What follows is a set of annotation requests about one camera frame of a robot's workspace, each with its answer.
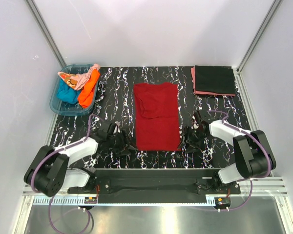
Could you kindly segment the red t shirt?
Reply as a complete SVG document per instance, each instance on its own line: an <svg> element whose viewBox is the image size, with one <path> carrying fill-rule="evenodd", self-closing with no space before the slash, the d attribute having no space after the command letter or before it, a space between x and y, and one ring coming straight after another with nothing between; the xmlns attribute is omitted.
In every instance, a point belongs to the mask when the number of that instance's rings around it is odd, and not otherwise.
<svg viewBox="0 0 293 234"><path fill-rule="evenodd" d="M133 86L135 137L139 151L178 151L178 86L137 83Z"/></svg>

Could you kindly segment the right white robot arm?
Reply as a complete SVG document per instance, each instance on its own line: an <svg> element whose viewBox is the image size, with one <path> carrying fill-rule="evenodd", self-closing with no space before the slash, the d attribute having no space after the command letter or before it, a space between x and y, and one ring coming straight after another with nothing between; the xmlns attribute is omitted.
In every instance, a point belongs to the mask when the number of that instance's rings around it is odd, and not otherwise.
<svg viewBox="0 0 293 234"><path fill-rule="evenodd" d="M185 147L187 154L197 152L200 142L207 137L219 138L233 146L235 163L220 169L212 177L215 188L269 176L276 168L276 160L265 133L236 127L227 122L227 113L213 112L223 114L224 117L201 117L199 111L194 112L192 126L184 127L178 147Z"/></svg>

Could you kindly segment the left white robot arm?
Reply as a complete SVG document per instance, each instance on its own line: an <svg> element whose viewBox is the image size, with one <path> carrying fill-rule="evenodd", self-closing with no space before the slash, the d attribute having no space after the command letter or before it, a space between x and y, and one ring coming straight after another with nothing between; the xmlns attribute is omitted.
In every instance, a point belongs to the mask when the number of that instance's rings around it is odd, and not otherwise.
<svg viewBox="0 0 293 234"><path fill-rule="evenodd" d="M68 145L52 148L42 146L23 177L32 191L48 197L56 195L60 189L83 188L88 190L91 173L70 165L97 152L112 153L116 157L127 156L136 150L125 131L116 123L103 123L94 132Z"/></svg>

